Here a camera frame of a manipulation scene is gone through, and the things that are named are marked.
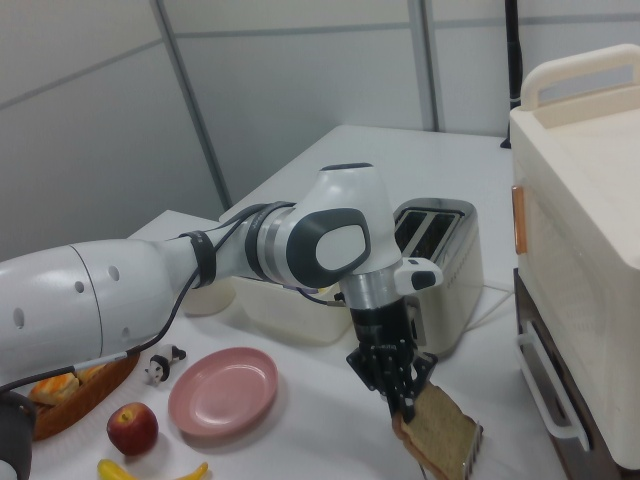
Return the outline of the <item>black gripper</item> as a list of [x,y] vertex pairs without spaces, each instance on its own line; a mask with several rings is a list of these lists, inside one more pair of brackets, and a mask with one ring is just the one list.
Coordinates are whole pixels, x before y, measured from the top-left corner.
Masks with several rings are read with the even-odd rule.
[[438,356],[415,351],[403,298],[372,309],[351,309],[350,314],[358,348],[346,357],[347,364],[370,391],[386,399],[391,416],[399,413],[411,421],[415,396],[428,383]]

